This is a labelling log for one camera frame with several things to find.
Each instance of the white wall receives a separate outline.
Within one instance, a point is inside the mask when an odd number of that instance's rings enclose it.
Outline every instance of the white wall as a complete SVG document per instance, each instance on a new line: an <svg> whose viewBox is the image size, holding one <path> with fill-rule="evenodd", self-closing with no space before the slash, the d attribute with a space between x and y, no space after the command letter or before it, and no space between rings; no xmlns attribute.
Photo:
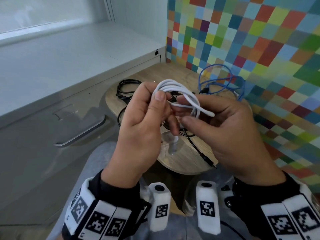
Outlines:
<svg viewBox="0 0 320 240"><path fill-rule="evenodd" d="M168 0L111 0L114 20L165 45Z"/></svg>
<svg viewBox="0 0 320 240"><path fill-rule="evenodd" d="M103 20L103 0L0 0L0 44Z"/></svg>

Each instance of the white cable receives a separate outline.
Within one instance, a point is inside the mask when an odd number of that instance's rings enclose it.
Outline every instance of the white cable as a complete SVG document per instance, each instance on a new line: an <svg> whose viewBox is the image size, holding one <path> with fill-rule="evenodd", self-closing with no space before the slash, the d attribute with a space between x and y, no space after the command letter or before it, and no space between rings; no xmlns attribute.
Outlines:
<svg viewBox="0 0 320 240"><path fill-rule="evenodd" d="M157 91L164 91L164 92L180 92L183 94L183 96L186 98L186 100L191 104L191 105L183 105L183 104L176 104L176 103L171 103L171 105L173 106L177 106L177 107L183 107L183 108L190 108L192 109L190 115L194 116L196 118L199 117L200 112L210 116L210 117L214 117L215 114L211 111L205 110L202 107L200 107L200 103L199 100L197 99L197 97L189 91L188 88L186 88L184 85L176 82L175 80L172 79L166 79L163 80L162 82L160 82L158 84L158 86L155 88L152 96L155 95L155 93Z"/></svg>

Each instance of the round wooden table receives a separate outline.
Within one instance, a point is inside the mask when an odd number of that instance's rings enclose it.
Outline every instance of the round wooden table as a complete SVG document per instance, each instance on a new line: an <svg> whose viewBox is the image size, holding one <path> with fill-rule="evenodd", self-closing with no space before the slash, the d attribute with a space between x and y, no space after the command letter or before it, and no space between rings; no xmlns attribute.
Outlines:
<svg viewBox="0 0 320 240"><path fill-rule="evenodd" d="M150 66L140 72L137 72L127 78L123 79L136 79L142 82L156 82L159 83L165 79L173 79L177 82L185 85L191 92L198 93L198 74L193 72L179 64L173 63L161 63ZM116 97L118 83L113 84L106 92L106 104L110 110L118 116L120 111L126 106L126 103ZM122 87L123 91L134 91L137 88L137 84L128 84ZM220 86L211 86L211 91L218 91L221 89ZM234 93L229 90L223 90L219 93L220 96L229 97L236 99ZM209 145L202 141L197 136L191 137L194 144L198 149L204 153L207 157L213 161L214 165L218 164L217 159ZM192 147L188 139L184 136L179 137L181 147L175 154L169 155L168 153L164 156L160 156L158 161L170 169L173 172L184 174L184 175L197 175L202 172L212 169Z"/></svg>

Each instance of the gray pants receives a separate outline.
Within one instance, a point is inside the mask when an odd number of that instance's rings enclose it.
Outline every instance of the gray pants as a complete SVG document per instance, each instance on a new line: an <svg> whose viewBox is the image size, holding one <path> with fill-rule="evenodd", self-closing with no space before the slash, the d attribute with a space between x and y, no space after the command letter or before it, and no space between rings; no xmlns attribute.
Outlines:
<svg viewBox="0 0 320 240"><path fill-rule="evenodd" d="M114 149L116 147L115 142L105 142L98 146L88 158L73 190L71 191L66 205L57 220L57 223L53 227L51 233L47 237L47 240L56 240L58 235L61 233L61 229L64 223L64 216L66 214L66 209L69 202L72 200L74 195L77 193L81 187L83 181L87 178L95 176L101 169L103 169L110 161ZM218 189L226 184L226 181L230 178L230 174L225 171L225 169L219 165L218 169L210 170L206 173L201 174L198 178L199 180L209 180L217 183ZM191 192L191 201L194 201L195 193ZM233 228L235 228L242 236L246 239L252 239L246 225L239 218L230 217L228 210L219 208L220 219L227 222ZM160 232L150 232L147 223L141 224L138 231L134 236L129 237L130 240L162 240L162 239L177 239L177 240L206 240L206 239L224 239L224 240L238 240L241 239L237 234L225 226L221 226L221 234L215 236L202 232L198 228L197 213L193 217L183 217L177 214L170 214L167 228Z"/></svg>

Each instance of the metal handle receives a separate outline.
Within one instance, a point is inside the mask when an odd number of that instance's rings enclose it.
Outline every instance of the metal handle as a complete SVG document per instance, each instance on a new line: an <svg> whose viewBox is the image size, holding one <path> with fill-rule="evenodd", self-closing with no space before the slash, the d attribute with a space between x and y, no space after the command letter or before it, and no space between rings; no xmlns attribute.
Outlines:
<svg viewBox="0 0 320 240"><path fill-rule="evenodd" d="M106 120L107 120L107 116L105 115L103 117L102 121L99 121L95 125L91 126L90 128L86 129L85 131L81 132L79 135L76 135L75 137L71 138L70 140L68 140L64 143L55 143L53 145L56 147L68 146L68 145L74 143L75 141L78 141L79 139L81 139L85 135L89 134L90 132L94 131L95 129L99 128L100 126L102 126L106 122Z"/></svg>

